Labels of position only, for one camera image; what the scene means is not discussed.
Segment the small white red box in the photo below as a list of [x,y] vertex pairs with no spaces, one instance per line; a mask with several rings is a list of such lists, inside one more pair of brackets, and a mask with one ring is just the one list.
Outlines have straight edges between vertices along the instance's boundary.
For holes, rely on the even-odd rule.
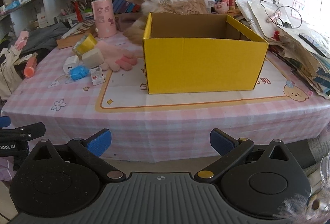
[[105,77],[102,68],[100,67],[90,69],[90,75],[91,75],[92,84],[94,86],[103,84],[105,82]]

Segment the blue packet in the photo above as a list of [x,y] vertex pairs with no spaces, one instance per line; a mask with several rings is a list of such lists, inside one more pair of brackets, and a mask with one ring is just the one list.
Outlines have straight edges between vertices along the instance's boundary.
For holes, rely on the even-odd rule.
[[90,70],[86,68],[83,65],[79,65],[75,68],[73,68],[70,72],[69,75],[73,81],[82,79],[86,77],[90,73]]

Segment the white charger adapter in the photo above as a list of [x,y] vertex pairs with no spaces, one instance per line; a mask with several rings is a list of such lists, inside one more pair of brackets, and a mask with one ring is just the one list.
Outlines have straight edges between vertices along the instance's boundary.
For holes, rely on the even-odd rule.
[[72,69],[79,65],[79,57],[77,55],[67,57],[63,64],[63,71],[69,73]]

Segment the cream white block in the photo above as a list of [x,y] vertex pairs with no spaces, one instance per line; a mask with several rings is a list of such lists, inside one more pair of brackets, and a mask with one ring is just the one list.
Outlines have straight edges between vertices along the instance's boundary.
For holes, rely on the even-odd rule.
[[96,68],[104,63],[104,57],[100,49],[94,48],[82,55],[82,62],[88,69]]

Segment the pink knit glove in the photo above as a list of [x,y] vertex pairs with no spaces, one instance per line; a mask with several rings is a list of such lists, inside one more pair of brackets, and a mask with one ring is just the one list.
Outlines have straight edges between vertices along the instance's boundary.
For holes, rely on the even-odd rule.
[[99,41],[95,47],[101,51],[104,58],[104,63],[100,65],[103,71],[111,70],[117,72],[120,69],[129,71],[138,63],[134,53],[121,49],[119,46]]

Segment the yellow tape roll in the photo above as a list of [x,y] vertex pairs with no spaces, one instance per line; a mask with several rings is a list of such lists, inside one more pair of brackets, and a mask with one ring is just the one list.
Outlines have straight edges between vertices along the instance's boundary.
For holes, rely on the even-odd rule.
[[84,53],[94,49],[95,45],[97,44],[97,40],[95,37],[88,33],[84,35],[74,46],[73,46],[73,53],[78,56],[79,59],[82,58]]

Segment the orange pink bottle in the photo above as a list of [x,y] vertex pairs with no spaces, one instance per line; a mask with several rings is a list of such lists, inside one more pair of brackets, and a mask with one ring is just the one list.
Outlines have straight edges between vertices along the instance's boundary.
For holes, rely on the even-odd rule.
[[26,78],[31,78],[34,76],[36,71],[36,66],[38,64],[37,61],[38,54],[35,52],[32,56],[27,60],[26,66],[24,68],[24,76]]

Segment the pink checkered tablecloth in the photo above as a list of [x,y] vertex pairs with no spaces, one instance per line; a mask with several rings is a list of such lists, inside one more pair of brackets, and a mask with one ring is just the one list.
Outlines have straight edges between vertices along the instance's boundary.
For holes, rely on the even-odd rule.
[[256,144],[329,139],[329,101],[310,91],[289,67],[269,53],[252,91],[149,94],[143,50],[121,33],[107,43],[132,50],[130,71],[105,72],[73,81],[63,72],[71,49],[54,49],[3,107],[13,126],[42,122],[53,143],[87,138],[107,128],[112,145],[105,158],[159,162],[214,156],[209,135],[219,128]]

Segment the pink phone case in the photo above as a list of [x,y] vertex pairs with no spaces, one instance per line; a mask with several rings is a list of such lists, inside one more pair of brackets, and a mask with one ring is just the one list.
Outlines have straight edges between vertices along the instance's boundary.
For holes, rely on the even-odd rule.
[[18,36],[15,42],[15,49],[18,51],[22,50],[26,46],[28,37],[29,37],[28,31],[21,31],[20,35]]

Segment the grey cloth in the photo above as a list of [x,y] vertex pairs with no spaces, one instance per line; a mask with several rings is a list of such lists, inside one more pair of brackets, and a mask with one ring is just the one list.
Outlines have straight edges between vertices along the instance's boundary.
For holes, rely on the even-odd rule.
[[13,50],[15,54],[18,52],[20,54],[32,54],[38,50],[46,49],[52,51],[57,46],[57,40],[67,31],[69,28],[62,22],[48,26],[45,28],[38,28],[29,32],[29,37],[27,39],[26,46],[22,50],[15,49],[15,42],[17,40],[12,40],[8,49]]

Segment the yellow cardboard box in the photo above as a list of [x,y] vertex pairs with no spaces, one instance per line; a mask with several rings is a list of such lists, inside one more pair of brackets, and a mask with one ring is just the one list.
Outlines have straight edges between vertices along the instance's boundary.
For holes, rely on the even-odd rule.
[[150,13],[143,36],[148,92],[253,90],[268,47],[229,15]]

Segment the wooden chessboard box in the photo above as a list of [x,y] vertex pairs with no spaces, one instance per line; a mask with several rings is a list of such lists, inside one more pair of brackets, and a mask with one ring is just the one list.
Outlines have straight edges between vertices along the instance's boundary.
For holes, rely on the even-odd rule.
[[69,29],[67,33],[63,34],[61,38],[57,40],[57,48],[61,50],[73,47],[82,37],[89,33],[94,37],[97,35],[94,20],[86,20]]

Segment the stack of papers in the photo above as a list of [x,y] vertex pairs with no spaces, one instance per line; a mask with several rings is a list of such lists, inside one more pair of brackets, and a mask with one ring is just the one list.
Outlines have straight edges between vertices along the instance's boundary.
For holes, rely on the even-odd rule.
[[290,6],[264,0],[236,0],[250,28],[269,45],[281,47],[279,55],[324,98],[329,98],[329,38],[289,17]]

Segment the brown cloth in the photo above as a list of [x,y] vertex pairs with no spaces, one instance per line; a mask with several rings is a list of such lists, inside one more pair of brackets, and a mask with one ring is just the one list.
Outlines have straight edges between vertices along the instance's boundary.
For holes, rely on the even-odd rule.
[[136,20],[140,18],[140,13],[123,13],[115,15],[117,30],[120,32],[129,28]]

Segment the pink cylindrical container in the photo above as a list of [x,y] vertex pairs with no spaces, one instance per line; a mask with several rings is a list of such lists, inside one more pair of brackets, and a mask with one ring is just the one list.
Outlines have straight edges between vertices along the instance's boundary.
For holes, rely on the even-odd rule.
[[116,34],[116,22],[112,0],[91,2],[98,38],[108,38]]

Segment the pink pig plush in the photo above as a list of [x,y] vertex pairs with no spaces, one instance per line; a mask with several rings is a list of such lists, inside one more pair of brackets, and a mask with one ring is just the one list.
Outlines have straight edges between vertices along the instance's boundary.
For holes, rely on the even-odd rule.
[[223,1],[217,2],[214,5],[214,10],[216,13],[224,15],[224,14],[228,14],[229,7],[228,7],[227,2],[225,0],[223,0]]

